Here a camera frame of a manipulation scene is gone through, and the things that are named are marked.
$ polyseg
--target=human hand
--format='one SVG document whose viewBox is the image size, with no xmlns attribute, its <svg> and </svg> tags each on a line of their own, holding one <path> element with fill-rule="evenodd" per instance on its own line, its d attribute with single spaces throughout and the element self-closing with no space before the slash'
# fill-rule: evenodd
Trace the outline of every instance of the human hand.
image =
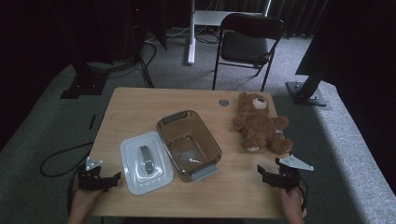
<svg viewBox="0 0 396 224">
<path fill-rule="evenodd" d="M 103 192 L 102 189 L 95 191 L 88 191 L 85 189 L 78 189 L 74 193 L 72 209 L 70 211 L 68 224 L 83 224 L 85 223 L 88 214 L 93 209 L 96 200 Z"/>
<path fill-rule="evenodd" d="M 301 203 L 303 194 L 298 188 L 289 192 L 285 189 L 278 189 L 280 201 L 282 202 L 283 211 L 289 224 L 304 224 Z"/>
</svg>

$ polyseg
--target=teddy bear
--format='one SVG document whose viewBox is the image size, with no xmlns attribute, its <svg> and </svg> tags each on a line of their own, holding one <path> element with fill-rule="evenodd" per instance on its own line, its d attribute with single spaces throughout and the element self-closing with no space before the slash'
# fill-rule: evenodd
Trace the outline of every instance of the teddy bear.
<svg viewBox="0 0 396 224">
<path fill-rule="evenodd" d="M 246 92 L 238 95 L 239 115 L 233 119 L 233 126 L 243 136 L 242 148 L 254 152 L 267 147 L 281 155 L 291 150 L 293 143 L 276 130 L 289 125 L 286 117 L 270 118 L 268 100 L 263 96 Z"/>
</svg>

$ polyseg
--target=black chair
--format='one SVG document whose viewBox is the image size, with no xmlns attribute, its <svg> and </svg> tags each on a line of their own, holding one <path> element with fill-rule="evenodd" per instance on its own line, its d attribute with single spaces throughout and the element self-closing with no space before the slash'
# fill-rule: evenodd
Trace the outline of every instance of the black chair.
<svg viewBox="0 0 396 224">
<path fill-rule="evenodd" d="M 216 87 L 219 64 L 258 69 L 255 77 L 268 64 L 262 83 L 263 91 L 276 45 L 283 34 L 284 24 L 279 19 L 242 13 L 232 13 L 226 16 L 220 26 L 212 90 Z M 267 39 L 274 40 L 270 49 L 268 49 Z M 219 63 L 220 56 L 224 61 L 231 63 Z"/>
</svg>

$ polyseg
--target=desk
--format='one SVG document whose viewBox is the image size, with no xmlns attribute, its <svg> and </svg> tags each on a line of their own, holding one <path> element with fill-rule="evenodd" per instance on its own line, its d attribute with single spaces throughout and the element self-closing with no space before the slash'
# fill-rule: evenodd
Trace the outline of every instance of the desk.
<svg viewBox="0 0 396 224">
<path fill-rule="evenodd" d="M 276 116 L 272 97 L 270 116 Z M 124 174 L 117 187 L 102 194 L 94 216 L 117 217 L 283 217 L 277 190 L 262 183 L 257 164 L 275 173 L 276 155 L 246 152 L 233 128 L 239 91 L 117 88 L 110 100 L 91 157 L 103 160 L 101 176 L 122 171 L 120 143 L 156 131 L 163 117 L 183 110 L 198 113 L 222 150 L 218 170 L 200 181 L 182 182 L 177 172 L 171 184 L 141 196 L 129 192 Z M 220 99 L 229 101 L 221 106 Z"/>
<path fill-rule="evenodd" d="M 265 1 L 263 13 L 246 13 L 249 15 L 267 15 L 271 0 Z M 194 64 L 195 59 L 195 25 L 220 26 L 221 21 L 232 12 L 195 10 L 195 0 L 191 0 L 191 27 L 188 64 Z"/>
</svg>

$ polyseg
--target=white desk leg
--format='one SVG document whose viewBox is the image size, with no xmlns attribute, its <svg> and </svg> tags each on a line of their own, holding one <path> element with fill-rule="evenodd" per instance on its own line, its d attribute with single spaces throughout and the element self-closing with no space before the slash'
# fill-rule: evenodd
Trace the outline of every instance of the white desk leg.
<svg viewBox="0 0 396 224">
<path fill-rule="evenodd" d="M 190 47 L 189 47 L 189 64 L 194 64 L 195 58 L 195 1 L 191 0 L 191 26 L 190 26 Z"/>
</svg>

